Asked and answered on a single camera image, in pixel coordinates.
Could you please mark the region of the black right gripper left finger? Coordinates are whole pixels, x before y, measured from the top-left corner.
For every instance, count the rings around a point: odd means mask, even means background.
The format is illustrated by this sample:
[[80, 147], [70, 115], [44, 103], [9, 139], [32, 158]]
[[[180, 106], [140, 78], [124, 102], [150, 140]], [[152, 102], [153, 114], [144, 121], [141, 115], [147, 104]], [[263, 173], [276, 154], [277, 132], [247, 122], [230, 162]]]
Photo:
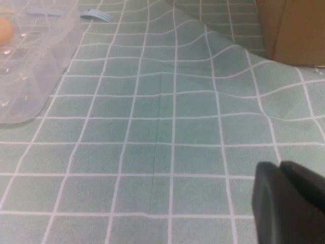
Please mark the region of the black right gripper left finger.
[[324, 243], [324, 212], [300, 195], [280, 165], [257, 164], [252, 211], [258, 243]]

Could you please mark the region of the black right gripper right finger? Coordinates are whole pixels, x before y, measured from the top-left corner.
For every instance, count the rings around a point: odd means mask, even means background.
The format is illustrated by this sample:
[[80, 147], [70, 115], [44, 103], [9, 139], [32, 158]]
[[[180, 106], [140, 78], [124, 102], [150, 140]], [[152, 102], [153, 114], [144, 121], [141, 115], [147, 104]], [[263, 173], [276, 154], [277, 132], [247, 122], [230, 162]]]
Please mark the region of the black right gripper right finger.
[[282, 161], [280, 169], [300, 195], [324, 212], [324, 177], [293, 161]]

